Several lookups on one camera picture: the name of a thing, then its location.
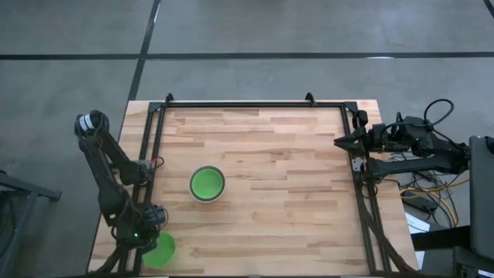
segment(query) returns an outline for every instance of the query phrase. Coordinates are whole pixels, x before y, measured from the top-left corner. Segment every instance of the green bowl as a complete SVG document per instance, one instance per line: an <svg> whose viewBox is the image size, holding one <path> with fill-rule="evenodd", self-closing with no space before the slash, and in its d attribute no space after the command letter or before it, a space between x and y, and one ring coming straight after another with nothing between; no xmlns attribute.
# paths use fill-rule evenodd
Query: green bowl
<svg viewBox="0 0 494 278"><path fill-rule="evenodd" d="M144 265L150 268L163 268L175 254L175 240L167 232L161 232L156 239L157 246L142 255Z"/></svg>
<svg viewBox="0 0 494 278"><path fill-rule="evenodd" d="M200 167L191 176L189 191L200 202L213 202L224 190L225 176L214 166Z"/></svg>

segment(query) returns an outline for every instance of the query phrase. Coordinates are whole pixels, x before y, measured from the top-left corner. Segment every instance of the gray floor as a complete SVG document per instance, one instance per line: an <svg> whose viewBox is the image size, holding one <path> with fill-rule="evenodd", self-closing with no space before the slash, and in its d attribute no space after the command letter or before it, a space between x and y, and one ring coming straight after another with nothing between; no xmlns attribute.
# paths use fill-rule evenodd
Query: gray floor
<svg viewBox="0 0 494 278"><path fill-rule="evenodd" d="M0 54L139 53L151 0L0 2ZM150 53L493 51L481 0L163 0ZM136 61L0 61L0 168L63 191L40 201L16 276L84 272L97 189L73 136L77 114L110 117L117 136ZM383 119L421 116L446 97L438 126L454 140L492 135L494 59L147 61L138 100L377 99ZM439 115L445 107L432 114ZM460 225L469 190L453 190ZM445 217L439 218L446 225Z"/></svg>

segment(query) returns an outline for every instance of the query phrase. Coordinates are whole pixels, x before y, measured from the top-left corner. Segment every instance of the wooden table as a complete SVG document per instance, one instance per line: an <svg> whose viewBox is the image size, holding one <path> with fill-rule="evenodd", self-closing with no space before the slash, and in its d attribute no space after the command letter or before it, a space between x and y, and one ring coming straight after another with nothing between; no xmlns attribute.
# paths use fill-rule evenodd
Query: wooden table
<svg viewBox="0 0 494 278"><path fill-rule="evenodd" d="M376 100L357 102L368 112L369 126L381 122ZM133 160L148 103L131 101L125 114L120 146ZM168 210L163 230L173 235L177 250L165 268L143 266L141 274L367 274L348 155L333 146L340 136L337 108L167 108L160 149L165 164L157 170L152 202ZM203 165L226 177L224 194L210 204L188 192L191 173ZM377 199L386 236L416 268L396 184L380 184ZM101 219L89 270L113 248ZM380 262L378 248L374 253Z"/></svg>

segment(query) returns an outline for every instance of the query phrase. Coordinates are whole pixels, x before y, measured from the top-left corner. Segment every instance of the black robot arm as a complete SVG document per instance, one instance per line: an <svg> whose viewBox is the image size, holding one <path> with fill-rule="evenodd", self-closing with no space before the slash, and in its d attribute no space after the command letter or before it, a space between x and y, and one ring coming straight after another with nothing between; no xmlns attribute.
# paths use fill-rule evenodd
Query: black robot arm
<svg viewBox="0 0 494 278"><path fill-rule="evenodd" d="M86 156L100 190L100 210L111 227L117 250L140 248L142 253L146 253L156 247L160 225L165 223L167 215L160 205L150 202L134 204L125 187L115 179L114 173L120 173L120 181L124 185L146 186L151 181L153 165L146 161L129 160L109 131L107 116L97 110L79 115L74 125L79 148ZM117 260L117 257L111 256L111 263L106 265L105 271L111 270Z"/></svg>
<svg viewBox="0 0 494 278"><path fill-rule="evenodd" d="M424 118L403 119L398 112L395 123L375 124L369 131L365 128L368 122L367 112L359 110L353 118L354 132L350 136L335 139L334 144L349 151L354 157L362 158L352 163L354 169L361 171L366 180L379 182L387 175L412 171L434 170L446 174L461 174L469 169L469 147L464 143L457 144L436 131L434 126L445 117L430 123L427 120L428 108ZM405 151L411 151L416 158L406 161L381 161L369 155L371 152Z"/></svg>

